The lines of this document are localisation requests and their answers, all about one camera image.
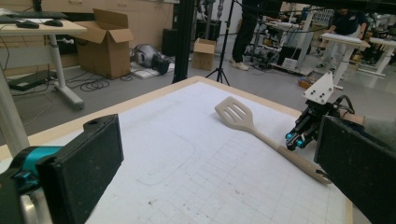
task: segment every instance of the tripod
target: tripod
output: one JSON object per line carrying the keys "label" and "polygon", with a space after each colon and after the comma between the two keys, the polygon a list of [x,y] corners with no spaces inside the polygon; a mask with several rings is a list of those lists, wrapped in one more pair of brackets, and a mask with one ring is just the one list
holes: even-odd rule
{"label": "tripod", "polygon": [[209,75],[206,76],[206,77],[210,77],[210,76],[212,76],[212,74],[218,72],[218,77],[217,77],[216,81],[222,83],[222,78],[224,77],[225,81],[227,82],[227,85],[229,85],[229,86],[230,86],[230,83],[228,82],[228,79],[227,79],[227,77],[224,74],[224,71],[223,71],[223,68],[222,68],[222,64],[223,64],[223,61],[224,61],[225,47],[227,46],[228,33],[230,31],[231,16],[233,14],[233,1],[234,0],[232,0],[232,2],[231,2],[230,14],[228,15],[227,27],[226,27],[225,36],[224,36],[224,43],[223,43],[222,51],[221,51],[221,54],[220,54],[219,67],[216,68],[215,71],[211,72]]}

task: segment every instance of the slotted spatula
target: slotted spatula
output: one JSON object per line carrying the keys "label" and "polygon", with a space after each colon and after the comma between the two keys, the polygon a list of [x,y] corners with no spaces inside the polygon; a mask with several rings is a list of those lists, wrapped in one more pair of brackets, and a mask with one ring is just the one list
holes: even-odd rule
{"label": "slotted spatula", "polygon": [[253,115],[251,110],[235,98],[231,96],[228,97],[220,104],[216,105],[215,109],[221,117],[221,120],[229,128],[252,133],[256,137],[260,138],[265,144],[275,149],[283,157],[291,161],[291,163],[299,167],[308,175],[314,177],[317,181],[322,184],[332,183],[332,181],[327,178],[327,175],[313,162],[289,151],[278,142],[259,132],[253,124]]}

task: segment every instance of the table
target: table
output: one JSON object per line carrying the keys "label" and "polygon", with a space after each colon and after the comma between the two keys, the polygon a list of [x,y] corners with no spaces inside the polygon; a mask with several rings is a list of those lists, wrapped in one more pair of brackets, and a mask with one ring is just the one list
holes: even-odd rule
{"label": "table", "polygon": [[[352,223],[351,204],[335,185],[319,184],[253,135],[220,122],[214,106],[230,95],[252,110],[261,132],[284,144],[300,112],[203,77],[30,140],[64,145],[84,122],[119,113],[124,162],[87,223]],[[1,148],[0,158],[6,155]]]}
{"label": "table", "polygon": [[40,24],[39,29],[22,29],[15,24],[0,25],[0,36],[48,35],[50,40],[50,45],[43,47],[0,49],[0,128],[12,155],[29,147],[29,142],[9,91],[3,72],[4,67],[15,68],[55,63],[58,77],[58,82],[55,83],[56,90],[70,100],[74,106],[80,109],[84,107],[84,102],[65,84],[64,70],[55,35],[80,34],[85,32],[86,28],[71,21],[62,20],[62,23],[63,27]]}
{"label": "table", "polygon": [[370,45],[366,41],[361,41],[360,43],[353,42],[353,41],[348,41],[343,35],[332,35],[332,34],[325,34],[321,36],[322,39],[328,40],[328,41],[333,41],[341,44],[346,45],[346,50],[343,54],[343,58],[338,65],[337,69],[335,70],[332,78],[332,83],[334,87],[337,89],[343,89],[343,87],[338,86],[338,82],[341,79],[341,76],[344,74],[344,72],[347,70],[347,66],[349,65],[349,59],[350,56],[353,53],[354,49],[358,48],[370,48]]}
{"label": "table", "polygon": [[382,74],[382,71],[384,71],[385,66],[388,65],[393,55],[393,51],[396,49],[396,41],[370,37],[370,42],[384,46],[385,47],[383,49],[384,53],[382,53],[381,58],[375,64],[375,68],[376,68],[375,71],[370,71],[363,68],[358,68],[358,70],[362,72],[371,73],[377,76],[385,77],[386,75]]}

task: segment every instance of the spatula head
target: spatula head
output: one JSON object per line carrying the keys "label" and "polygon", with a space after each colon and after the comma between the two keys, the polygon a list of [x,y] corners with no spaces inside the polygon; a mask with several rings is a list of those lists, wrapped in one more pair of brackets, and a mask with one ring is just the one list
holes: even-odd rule
{"label": "spatula head", "polygon": [[251,110],[232,96],[216,105],[215,109],[221,121],[229,128],[246,132],[254,129]]}

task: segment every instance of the cardboard box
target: cardboard box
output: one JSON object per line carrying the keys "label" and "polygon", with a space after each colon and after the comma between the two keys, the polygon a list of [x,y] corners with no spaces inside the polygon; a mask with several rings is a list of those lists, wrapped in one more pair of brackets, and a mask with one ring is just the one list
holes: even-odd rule
{"label": "cardboard box", "polygon": [[212,70],[215,48],[216,41],[198,38],[194,44],[192,67],[204,70]]}
{"label": "cardboard box", "polygon": [[82,69],[108,78],[130,74],[129,41],[134,36],[128,28],[128,16],[93,9],[95,21],[75,21],[87,28],[77,38],[78,60]]}

